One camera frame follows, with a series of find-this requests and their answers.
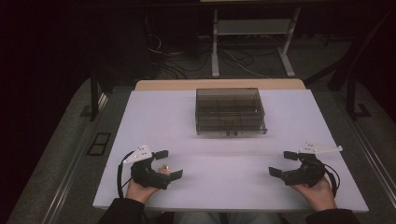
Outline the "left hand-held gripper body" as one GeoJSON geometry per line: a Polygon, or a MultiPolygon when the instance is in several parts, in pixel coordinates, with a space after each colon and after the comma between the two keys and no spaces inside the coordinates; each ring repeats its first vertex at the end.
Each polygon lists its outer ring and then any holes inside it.
{"type": "Polygon", "coordinates": [[[131,178],[142,187],[154,187],[156,189],[167,189],[170,184],[170,175],[163,175],[152,169],[151,164],[155,160],[147,144],[138,147],[135,151],[128,153],[122,164],[131,163],[131,178]]]}

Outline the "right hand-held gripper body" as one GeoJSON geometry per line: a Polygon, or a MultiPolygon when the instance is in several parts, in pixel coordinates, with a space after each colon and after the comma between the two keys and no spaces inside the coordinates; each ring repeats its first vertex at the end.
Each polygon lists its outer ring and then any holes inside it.
{"type": "Polygon", "coordinates": [[[331,186],[340,186],[340,176],[330,166],[317,158],[318,154],[340,152],[341,146],[330,146],[314,142],[306,142],[296,153],[299,154],[301,166],[293,171],[282,172],[282,180],[287,186],[306,184],[314,187],[319,180],[327,175],[331,180],[331,186]]]}

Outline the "dark transparent plastic drawer box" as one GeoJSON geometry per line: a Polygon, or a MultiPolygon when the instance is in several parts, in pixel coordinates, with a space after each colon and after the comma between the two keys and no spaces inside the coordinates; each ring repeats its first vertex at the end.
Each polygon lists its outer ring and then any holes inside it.
{"type": "Polygon", "coordinates": [[[198,135],[238,136],[268,131],[257,88],[197,89],[195,96],[198,135]]]}

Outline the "person's left hand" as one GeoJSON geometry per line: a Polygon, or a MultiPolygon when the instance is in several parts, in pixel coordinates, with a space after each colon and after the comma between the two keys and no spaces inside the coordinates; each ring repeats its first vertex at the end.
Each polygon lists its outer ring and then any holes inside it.
{"type": "Polygon", "coordinates": [[[126,198],[146,204],[149,198],[157,191],[158,189],[154,187],[142,187],[131,179],[128,184],[126,198]]]}

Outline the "person's right hand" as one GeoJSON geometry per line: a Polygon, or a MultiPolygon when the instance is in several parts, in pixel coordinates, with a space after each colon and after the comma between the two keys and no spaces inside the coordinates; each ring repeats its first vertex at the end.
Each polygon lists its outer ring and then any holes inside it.
{"type": "Polygon", "coordinates": [[[292,185],[291,187],[298,191],[316,212],[337,208],[332,188],[325,177],[314,187],[308,187],[303,184],[292,185]]]}

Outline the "black metal stand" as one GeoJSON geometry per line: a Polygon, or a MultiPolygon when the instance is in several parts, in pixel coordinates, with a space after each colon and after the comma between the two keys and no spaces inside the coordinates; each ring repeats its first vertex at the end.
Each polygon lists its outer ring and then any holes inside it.
{"type": "Polygon", "coordinates": [[[368,118],[371,116],[370,112],[364,104],[358,104],[356,102],[357,93],[357,81],[354,78],[350,78],[347,81],[346,90],[346,111],[348,115],[353,119],[368,118]]]}
{"type": "Polygon", "coordinates": [[[100,91],[97,74],[94,70],[90,72],[90,90],[91,90],[91,117],[90,121],[94,121],[100,111],[100,102],[103,93],[100,91]]]}

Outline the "white metal stand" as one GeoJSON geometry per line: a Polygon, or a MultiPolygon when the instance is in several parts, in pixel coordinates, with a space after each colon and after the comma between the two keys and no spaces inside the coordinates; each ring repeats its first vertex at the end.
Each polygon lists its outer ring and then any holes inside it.
{"type": "Polygon", "coordinates": [[[220,20],[219,11],[215,9],[211,51],[212,77],[219,78],[218,37],[221,35],[285,35],[285,43],[277,48],[277,53],[287,77],[295,77],[288,50],[300,12],[301,9],[296,7],[290,19],[220,20]]]}

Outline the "metal floor rail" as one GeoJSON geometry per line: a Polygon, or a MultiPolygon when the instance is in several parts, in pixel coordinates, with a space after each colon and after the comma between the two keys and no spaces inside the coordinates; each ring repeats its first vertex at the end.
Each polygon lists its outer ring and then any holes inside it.
{"type": "Polygon", "coordinates": [[[360,118],[351,127],[381,186],[396,207],[396,127],[384,120],[360,118]]]}
{"type": "Polygon", "coordinates": [[[69,194],[69,191],[76,179],[81,158],[86,153],[86,147],[90,143],[93,133],[98,125],[98,119],[106,107],[108,97],[101,93],[98,100],[94,100],[92,103],[96,104],[98,109],[93,120],[89,120],[84,132],[80,136],[81,139],[78,142],[76,152],[74,153],[72,160],[70,161],[66,173],[62,179],[60,186],[57,188],[54,198],[52,199],[49,209],[43,218],[42,224],[55,224],[59,214],[62,211],[64,202],[69,194]]]}

